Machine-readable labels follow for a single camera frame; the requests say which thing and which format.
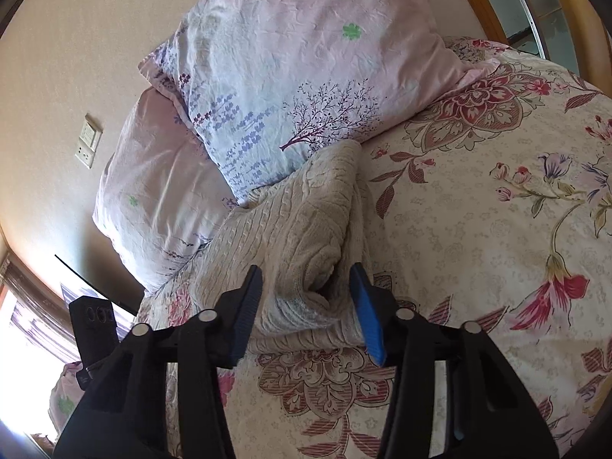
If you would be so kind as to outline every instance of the bed sheet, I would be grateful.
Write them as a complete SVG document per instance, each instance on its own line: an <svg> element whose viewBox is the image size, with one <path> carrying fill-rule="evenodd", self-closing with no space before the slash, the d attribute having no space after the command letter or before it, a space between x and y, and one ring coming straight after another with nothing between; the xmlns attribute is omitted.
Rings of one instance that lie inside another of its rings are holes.
<svg viewBox="0 0 612 459"><path fill-rule="evenodd" d="M501 44L447 46L501 65L363 144L362 171L395 254L376 282L393 288L401 276L402 302L433 322L478 320L563 453L612 387L612 100ZM196 256L143 300L138 320L161 329L191 317L199 266ZM219 372L237 457L376 457L393 375L362 348L247 354ZM176 383L171 366L168 443L179 455ZM432 451L443 441L435 426Z"/></svg>

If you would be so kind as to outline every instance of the curtain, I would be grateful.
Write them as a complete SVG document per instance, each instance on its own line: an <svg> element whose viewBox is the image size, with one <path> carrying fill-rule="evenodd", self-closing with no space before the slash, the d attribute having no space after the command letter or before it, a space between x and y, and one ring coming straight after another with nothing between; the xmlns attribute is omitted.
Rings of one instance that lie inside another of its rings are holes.
<svg viewBox="0 0 612 459"><path fill-rule="evenodd" d="M80 360L70 314L59 297L53 299L41 291L22 272L11 255L0 269L0 280L17 299L11 324L25 337L63 363Z"/></svg>

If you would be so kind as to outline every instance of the pink pillow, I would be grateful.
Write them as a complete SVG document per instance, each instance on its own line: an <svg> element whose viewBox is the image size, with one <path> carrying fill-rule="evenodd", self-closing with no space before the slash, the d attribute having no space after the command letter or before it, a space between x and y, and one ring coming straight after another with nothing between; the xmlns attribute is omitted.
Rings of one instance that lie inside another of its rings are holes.
<svg viewBox="0 0 612 459"><path fill-rule="evenodd" d="M200 0L140 64L240 202L339 139L366 141L478 79L427 0Z"/></svg>
<svg viewBox="0 0 612 459"><path fill-rule="evenodd" d="M106 165L93 215L128 271L147 293L157 291L212 239L235 205L172 102L146 90Z"/></svg>

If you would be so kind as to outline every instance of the bed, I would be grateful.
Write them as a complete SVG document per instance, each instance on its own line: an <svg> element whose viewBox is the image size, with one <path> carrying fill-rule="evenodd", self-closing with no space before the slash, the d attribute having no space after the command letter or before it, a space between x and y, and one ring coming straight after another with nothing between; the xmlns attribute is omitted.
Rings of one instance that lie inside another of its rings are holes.
<svg viewBox="0 0 612 459"><path fill-rule="evenodd" d="M405 283L402 302L430 321L477 320L563 454L612 386L612 100L503 44L445 42L463 60L500 66L363 143L360 170L394 255L374 280L394 294ZM162 329L194 315L202 256L143 300L137 321ZM247 353L219 370L236 455L375 457L393 376L361 347ZM180 455L173 366L166 418L169 451ZM436 426L432 452L443 441Z"/></svg>

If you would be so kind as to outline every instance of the bedspread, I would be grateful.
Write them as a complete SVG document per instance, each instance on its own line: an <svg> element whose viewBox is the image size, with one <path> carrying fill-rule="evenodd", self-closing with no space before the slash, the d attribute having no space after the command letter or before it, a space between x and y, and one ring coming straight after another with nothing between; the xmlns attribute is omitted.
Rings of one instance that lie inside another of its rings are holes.
<svg viewBox="0 0 612 459"><path fill-rule="evenodd" d="M394 251L376 282L433 322L478 320L565 452L612 387L612 100L504 45L447 45L501 66L363 144L381 239ZM139 320L159 329L191 317L189 271L145 299ZM357 347L247 354L220 370L237 457L375 457L393 375ZM171 367L168 439L179 454L176 402ZM432 450L443 440L436 426Z"/></svg>

